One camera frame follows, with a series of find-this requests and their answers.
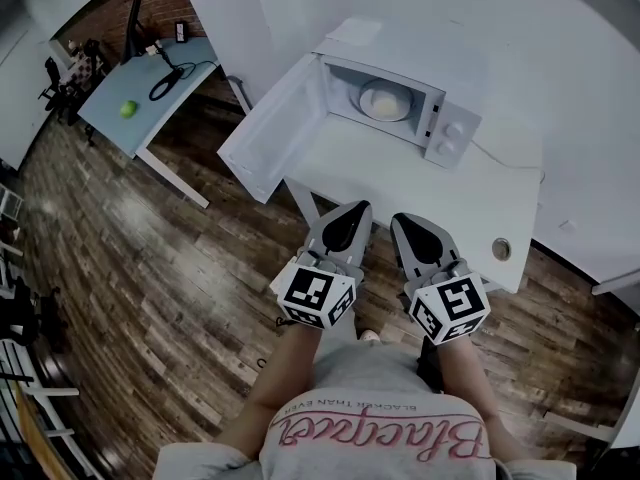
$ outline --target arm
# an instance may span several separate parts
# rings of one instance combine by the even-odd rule
[[[445,393],[462,398],[480,413],[489,435],[491,454],[503,462],[532,458],[502,424],[498,401],[469,337],[440,345],[438,358]]]
[[[321,330],[306,325],[287,329],[258,375],[242,411],[216,438],[217,443],[257,458],[276,412],[307,391],[321,336]]]

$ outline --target microwave knob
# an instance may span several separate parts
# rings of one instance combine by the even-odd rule
[[[464,128],[462,123],[449,123],[444,127],[444,134],[453,140],[461,139],[463,133]]]
[[[436,151],[439,155],[454,155],[457,149],[458,148],[456,147],[456,143],[453,140],[445,139],[440,144],[438,144]]]

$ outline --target chair leg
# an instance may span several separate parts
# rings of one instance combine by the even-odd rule
[[[65,437],[75,434],[75,432],[70,428],[63,428],[60,430],[45,430],[44,433],[49,439],[51,439],[52,437]]]
[[[611,427],[592,427],[590,425],[585,425],[584,423],[579,423],[569,418],[565,418],[564,416],[560,416],[550,411],[547,411],[545,413],[542,421],[555,423],[556,425],[560,425],[561,427],[564,427],[568,430],[573,430],[574,432],[578,432],[579,434],[584,434],[585,436],[600,439],[601,441],[605,441],[607,443],[611,442],[613,438],[613,428]]]
[[[23,387],[22,391],[25,394],[39,397],[39,396],[78,396],[80,391],[77,388],[29,388]]]
[[[94,131],[95,131],[95,128],[93,126],[91,126],[90,124],[88,124],[87,126],[84,127],[84,133],[87,136],[87,142],[89,143],[90,147],[95,146],[95,143],[92,140]]]

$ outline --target pink lettering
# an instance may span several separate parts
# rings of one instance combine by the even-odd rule
[[[365,419],[367,417],[367,408],[365,407],[364,409],[362,409],[362,412],[360,413],[360,415],[358,416],[358,425],[356,426],[356,430],[353,433],[353,435],[349,438],[349,439],[340,439],[339,433],[336,433],[335,435],[331,436],[331,439],[334,439],[336,441],[338,441],[339,443],[354,443],[356,441],[356,439],[358,439],[358,437],[360,437],[360,434],[362,432],[362,428],[364,427],[364,422]]]
[[[367,438],[366,438],[364,441],[362,441],[361,443],[356,443],[356,442],[355,442],[355,439],[354,439],[354,440],[353,440],[353,444],[354,444],[355,446],[358,446],[358,447],[368,446],[370,443],[372,443],[372,442],[375,440],[376,436],[378,435],[379,427],[378,427],[378,424],[377,424],[377,423],[373,423],[373,422],[371,422],[371,423],[367,423],[367,424],[365,425],[365,427],[370,427],[370,428],[371,428],[371,433],[370,433],[370,434],[367,436]]]
[[[345,432],[351,430],[351,427],[353,427],[353,423],[351,423],[348,420],[340,420],[338,422],[338,425],[342,424],[342,428],[340,428],[336,433],[331,434],[331,437],[329,439],[333,440],[333,441],[338,441],[340,443],[349,443],[351,442],[351,438],[347,439],[346,441],[343,441],[340,439],[340,436],[342,434],[344,434]]]
[[[322,423],[326,423],[327,426],[324,427],[320,432],[318,432],[315,436],[312,437],[312,439],[320,439],[324,436],[329,435],[331,432],[333,432],[333,429],[336,427],[336,422],[333,421],[331,418],[322,418],[320,421],[318,421],[316,423],[316,428],[319,428],[320,425]]]
[[[392,434],[392,437],[388,440],[385,440],[385,437],[389,436],[380,436],[376,439],[376,443],[381,444],[382,446],[395,446],[402,436],[404,427],[398,423],[389,423],[388,425],[381,427],[380,430],[383,431],[388,428],[395,428],[395,433]]]
[[[287,428],[280,437],[280,446],[295,446],[298,444],[298,438],[309,437],[315,430],[315,424],[311,418],[301,418],[296,421],[291,428]]]
[[[433,445],[430,448],[427,448],[426,450],[422,450],[418,454],[418,456],[416,457],[418,461],[429,462],[438,454],[438,451],[440,451],[440,447],[443,444],[448,442],[446,440],[446,436],[449,430],[449,425],[450,425],[449,420],[442,420],[440,423],[438,423],[436,428],[442,427],[442,430],[440,430],[440,433],[438,434],[435,441],[433,442]]]
[[[409,429],[409,435],[407,436],[408,446],[422,446],[429,439],[431,439],[431,434],[433,434],[433,423],[431,423],[430,421],[423,423],[422,426],[420,427],[420,430],[417,430],[417,427],[413,423],[409,423],[407,425],[407,428]],[[424,431],[424,436],[422,436],[420,439],[416,441],[415,440],[416,434],[423,431]]]
[[[459,432],[468,427],[471,427],[472,430],[477,429],[475,437],[460,437]],[[455,441],[456,444],[449,448],[449,457],[455,457],[457,459],[478,457],[480,455],[480,448],[482,448],[483,429],[484,425],[477,421],[463,421],[451,427],[451,430],[449,430],[449,439]]]

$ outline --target shoe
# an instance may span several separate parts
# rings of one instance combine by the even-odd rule
[[[359,341],[380,341],[380,336],[377,332],[367,329],[360,335]]]

